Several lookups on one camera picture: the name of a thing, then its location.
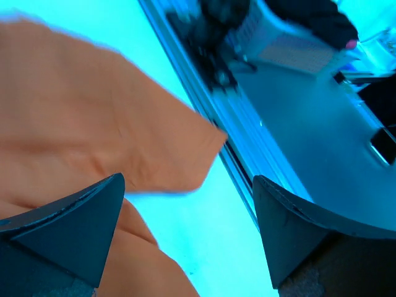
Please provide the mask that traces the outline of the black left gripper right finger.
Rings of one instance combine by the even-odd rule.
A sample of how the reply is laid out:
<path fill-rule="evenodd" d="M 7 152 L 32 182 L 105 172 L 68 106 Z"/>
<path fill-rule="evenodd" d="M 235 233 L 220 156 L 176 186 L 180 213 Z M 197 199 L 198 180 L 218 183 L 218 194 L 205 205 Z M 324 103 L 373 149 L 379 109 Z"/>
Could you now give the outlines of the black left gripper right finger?
<path fill-rule="evenodd" d="M 265 176 L 253 200 L 280 296 L 394 296 L 395 232 L 350 220 Z"/>

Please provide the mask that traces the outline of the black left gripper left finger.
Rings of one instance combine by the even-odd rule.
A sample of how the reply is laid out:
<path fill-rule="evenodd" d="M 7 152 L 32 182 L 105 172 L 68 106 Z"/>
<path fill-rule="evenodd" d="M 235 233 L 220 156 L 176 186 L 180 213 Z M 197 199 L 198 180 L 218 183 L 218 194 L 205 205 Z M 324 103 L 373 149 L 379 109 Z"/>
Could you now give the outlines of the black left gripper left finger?
<path fill-rule="evenodd" d="M 121 173 L 1 220 L 1 296 L 93 296 L 124 199 Z"/>

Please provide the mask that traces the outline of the orange t shirt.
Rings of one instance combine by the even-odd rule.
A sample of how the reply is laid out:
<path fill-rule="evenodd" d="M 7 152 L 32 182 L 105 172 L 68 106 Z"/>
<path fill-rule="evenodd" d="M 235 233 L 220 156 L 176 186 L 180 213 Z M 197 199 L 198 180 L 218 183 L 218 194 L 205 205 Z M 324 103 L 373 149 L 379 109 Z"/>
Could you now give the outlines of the orange t shirt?
<path fill-rule="evenodd" d="M 123 55 L 1 22 L 1 217 L 115 173 L 128 192 L 201 187 L 226 134 Z"/>

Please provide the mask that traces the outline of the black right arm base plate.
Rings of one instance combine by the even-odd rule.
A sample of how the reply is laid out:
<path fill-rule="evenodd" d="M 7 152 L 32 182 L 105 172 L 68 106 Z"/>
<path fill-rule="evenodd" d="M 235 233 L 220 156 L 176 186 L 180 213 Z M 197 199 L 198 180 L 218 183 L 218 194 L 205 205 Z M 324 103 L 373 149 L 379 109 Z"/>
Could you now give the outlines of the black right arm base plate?
<path fill-rule="evenodd" d="M 250 1 L 198 1 L 199 13 L 166 11 L 166 18 L 178 36 L 210 92 L 214 88 L 236 89 L 238 83 L 228 64 L 245 64 L 252 72 L 257 66 L 237 54 L 226 43 L 227 35 L 240 28 L 248 15 Z"/>

